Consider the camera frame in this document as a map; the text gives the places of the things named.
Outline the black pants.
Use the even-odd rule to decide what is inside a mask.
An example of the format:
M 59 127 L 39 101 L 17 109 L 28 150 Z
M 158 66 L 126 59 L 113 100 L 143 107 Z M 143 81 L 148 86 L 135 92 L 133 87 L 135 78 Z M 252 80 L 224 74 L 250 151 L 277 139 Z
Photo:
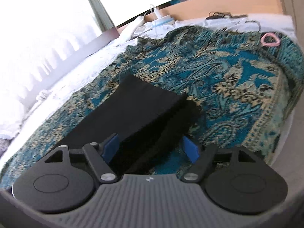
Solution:
M 199 116 L 200 107 L 187 94 L 129 75 L 56 145 L 80 149 L 117 134 L 120 145 L 109 167 L 118 175 L 145 174 L 167 159 Z

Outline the white sheer curtain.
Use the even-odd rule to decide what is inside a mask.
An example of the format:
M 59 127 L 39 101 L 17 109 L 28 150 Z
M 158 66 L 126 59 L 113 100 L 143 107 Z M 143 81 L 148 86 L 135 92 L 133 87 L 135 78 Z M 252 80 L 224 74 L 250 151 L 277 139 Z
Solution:
M 1 94 L 33 106 L 100 35 L 88 0 L 1 0 Z

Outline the green curtain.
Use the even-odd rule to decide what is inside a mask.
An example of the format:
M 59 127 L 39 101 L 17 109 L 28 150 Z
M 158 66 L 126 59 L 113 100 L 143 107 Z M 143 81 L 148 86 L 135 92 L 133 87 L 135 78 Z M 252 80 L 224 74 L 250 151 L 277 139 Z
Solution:
M 100 0 L 88 0 L 95 15 L 96 22 L 102 32 L 114 28 L 114 23 Z

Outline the teal paisley bedspread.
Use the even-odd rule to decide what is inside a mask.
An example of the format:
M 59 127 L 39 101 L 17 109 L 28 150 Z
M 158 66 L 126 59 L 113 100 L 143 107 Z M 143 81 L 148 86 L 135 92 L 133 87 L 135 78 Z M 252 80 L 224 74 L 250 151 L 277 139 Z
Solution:
M 49 119 L 10 145 L 1 160 L 1 187 L 9 188 L 128 74 L 196 102 L 203 113 L 190 129 L 194 140 L 222 148 L 242 145 L 270 164 L 303 91 L 303 52 L 283 33 L 276 47 L 263 46 L 261 38 L 260 32 L 199 26 L 177 28 L 162 39 L 139 38 Z

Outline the wooden bed frame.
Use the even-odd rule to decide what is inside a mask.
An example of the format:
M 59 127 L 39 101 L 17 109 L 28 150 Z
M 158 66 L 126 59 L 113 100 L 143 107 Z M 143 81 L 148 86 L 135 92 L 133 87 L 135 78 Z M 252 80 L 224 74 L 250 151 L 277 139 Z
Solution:
M 187 0 L 160 9 L 161 15 L 170 15 L 178 21 L 207 17 L 210 12 L 284 14 L 279 0 Z

